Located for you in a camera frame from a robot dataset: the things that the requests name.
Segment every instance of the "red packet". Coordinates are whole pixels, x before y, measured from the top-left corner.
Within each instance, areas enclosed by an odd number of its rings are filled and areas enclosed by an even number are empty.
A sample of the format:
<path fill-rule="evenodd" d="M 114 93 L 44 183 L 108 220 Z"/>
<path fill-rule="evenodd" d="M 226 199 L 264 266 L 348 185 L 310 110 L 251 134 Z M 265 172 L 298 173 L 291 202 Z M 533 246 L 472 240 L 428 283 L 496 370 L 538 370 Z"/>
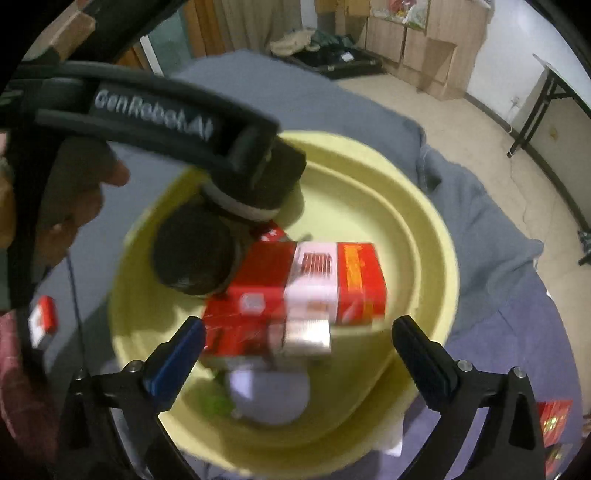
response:
<path fill-rule="evenodd" d="M 45 350 L 56 331 L 56 307 L 51 297 L 43 295 L 29 317 L 31 346 L 39 350 Z"/>
<path fill-rule="evenodd" d="M 538 402 L 538 414 L 540 415 L 540 424 L 542 435 L 544 436 L 544 447 L 549 447 L 558 443 L 566 421 L 569 418 L 572 400 L 550 400 Z"/>

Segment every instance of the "small red box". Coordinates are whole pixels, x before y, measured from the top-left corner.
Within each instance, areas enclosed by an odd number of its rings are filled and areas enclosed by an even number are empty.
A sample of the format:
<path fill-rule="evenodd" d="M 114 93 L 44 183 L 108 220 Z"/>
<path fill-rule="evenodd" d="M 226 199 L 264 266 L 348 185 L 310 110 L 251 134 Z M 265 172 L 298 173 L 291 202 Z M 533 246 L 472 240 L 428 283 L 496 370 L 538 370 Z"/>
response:
<path fill-rule="evenodd" d="M 560 436 L 569 418 L 572 400 L 551 400 L 538 402 L 538 414 L 544 436 L 544 447 L 549 447 L 560 441 Z"/>

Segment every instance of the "white wall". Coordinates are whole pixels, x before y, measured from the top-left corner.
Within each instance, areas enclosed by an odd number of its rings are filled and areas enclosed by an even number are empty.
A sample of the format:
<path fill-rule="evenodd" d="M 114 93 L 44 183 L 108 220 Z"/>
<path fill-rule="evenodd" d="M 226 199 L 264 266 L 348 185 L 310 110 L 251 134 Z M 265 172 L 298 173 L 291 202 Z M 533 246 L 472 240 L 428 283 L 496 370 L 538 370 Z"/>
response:
<path fill-rule="evenodd" d="M 314 0 L 300 0 L 301 24 L 303 27 L 318 28 L 318 15 Z"/>
<path fill-rule="evenodd" d="M 487 38 L 467 92 L 520 130 L 552 64 L 591 104 L 591 79 L 558 31 L 525 0 L 494 0 Z M 513 106 L 513 99 L 518 99 Z M 549 163 L 591 223 L 591 119 L 572 99 L 550 102 L 531 145 Z"/>
<path fill-rule="evenodd" d="M 467 92 L 511 123 L 544 68 L 532 54 L 565 76 L 589 77 L 558 31 L 525 0 L 493 0 L 494 13 Z M 513 107 L 514 98 L 519 99 Z"/>

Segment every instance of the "wire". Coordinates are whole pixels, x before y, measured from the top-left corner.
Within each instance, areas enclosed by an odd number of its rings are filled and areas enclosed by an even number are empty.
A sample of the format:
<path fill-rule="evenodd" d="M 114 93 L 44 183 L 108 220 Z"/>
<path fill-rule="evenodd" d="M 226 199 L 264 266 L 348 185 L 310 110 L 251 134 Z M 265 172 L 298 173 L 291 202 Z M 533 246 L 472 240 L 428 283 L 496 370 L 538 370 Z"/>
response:
<path fill-rule="evenodd" d="M 78 346 L 80 348 L 80 359 L 82 361 L 82 368 L 88 372 L 88 365 L 86 363 L 86 348 L 84 345 L 84 335 L 82 333 L 82 320 L 80 318 L 80 309 L 78 308 L 78 295 L 76 293 L 76 280 L 74 279 L 74 267 L 72 266 L 72 258 L 70 252 L 66 254 L 66 262 L 68 265 L 68 275 L 70 277 L 70 289 L 72 291 L 72 303 L 74 304 L 74 317 L 76 318 L 76 327 L 78 334 Z"/>

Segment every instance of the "yellow bowl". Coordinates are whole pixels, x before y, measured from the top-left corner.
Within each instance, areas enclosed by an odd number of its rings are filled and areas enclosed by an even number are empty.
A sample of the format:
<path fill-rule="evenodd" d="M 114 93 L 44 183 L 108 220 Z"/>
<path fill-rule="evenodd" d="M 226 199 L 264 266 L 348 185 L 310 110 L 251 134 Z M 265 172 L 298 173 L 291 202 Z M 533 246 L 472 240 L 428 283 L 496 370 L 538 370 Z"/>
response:
<path fill-rule="evenodd" d="M 223 468 L 304 478 L 353 462 L 402 417 L 416 390 L 391 345 L 391 321 L 408 313 L 443 343 L 456 308 L 458 272 L 436 210 L 380 154 L 336 135 L 288 132 L 282 137 L 306 152 L 308 166 L 277 222 L 296 239 L 311 233 L 316 241 L 374 243 L 388 287 L 388 321 L 332 329 L 331 360 L 309 368 L 310 403 L 287 426 L 262 427 L 212 414 L 207 398 L 219 395 L 221 387 L 199 364 L 173 409 L 160 419 L 180 448 Z M 150 248 L 162 220 L 195 195 L 205 178 L 187 170 L 126 239 L 109 307 L 121 364 L 145 359 L 188 315 L 203 310 L 202 301 L 157 282 Z"/>

